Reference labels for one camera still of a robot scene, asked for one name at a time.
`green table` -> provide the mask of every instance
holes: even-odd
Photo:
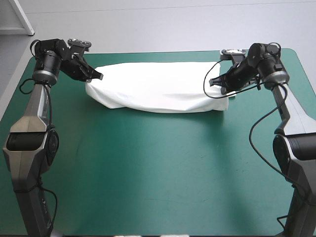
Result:
[[[217,61],[219,52],[85,57],[97,67],[123,62]],[[284,49],[282,60],[291,76],[289,86],[316,118],[315,94],[296,53]],[[34,63],[30,60],[21,80],[31,77]],[[222,73],[230,65],[223,62]],[[263,88],[239,94],[230,99],[225,112],[155,114],[107,109],[87,96],[84,87],[61,73],[51,92],[60,147],[43,181],[59,198],[55,228],[66,235],[281,232],[276,217],[287,214],[293,189],[248,143],[251,125],[275,106],[271,92]],[[0,122],[1,145],[11,125],[22,116],[28,98],[15,91]],[[273,114],[253,136],[276,166],[272,140],[279,123],[279,115]],[[0,234],[25,234],[1,156]],[[46,196],[52,212],[54,200]]]

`folded cloth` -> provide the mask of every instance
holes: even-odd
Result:
[[[85,85],[86,93],[110,109],[129,107],[156,113],[195,113],[226,110],[228,98],[212,99],[203,80],[215,62],[121,63],[98,67],[103,80]],[[205,80],[210,96],[221,96],[209,86],[219,76],[217,64]]]

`robotic arm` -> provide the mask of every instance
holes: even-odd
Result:
[[[72,79],[102,79],[83,58],[91,43],[76,39],[35,40],[35,85],[24,115],[11,127],[3,147],[13,189],[30,237],[61,236],[53,230],[40,175],[49,170],[58,150],[58,134],[51,121],[50,88],[62,70]]]
[[[282,173],[295,186],[284,231],[277,236],[312,237],[316,227],[316,121],[309,117],[287,86],[289,75],[280,60],[280,47],[254,43],[245,51],[223,50],[232,60],[227,73],[209,81],[222,86],[222,94],[262,81],[272,91],[281,124],[275,130],[273,151]]]

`white towel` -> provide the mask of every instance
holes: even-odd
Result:
[[[195,113],[226,110],[228,98],[212,99],[203,92],[203,80],[215,62],[121,63],[98,67],[103,80],[87,82],[88,95],[110,109],[129,107],[156,113]],[[219,76],[216,65],[205,80],[206,92],[222,96],[209,86]]]

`metal arm segment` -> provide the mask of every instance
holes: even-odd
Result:
[[[311,237],[316,227],[316,121],[309,117],[285,84],[287,99],[279,113],[273,149],[281,170],[298,185],[294,190],[284,232],[286,237]],[[284,99],[280,86],[272,93],[279,105]]]
[[[13,189],[29,236],[48,235],[51,218],[44,191],[38,186],[41,173],[49,169],[47,140],[47,92],[36,84],[24,115],[11,127],[3,148]]]

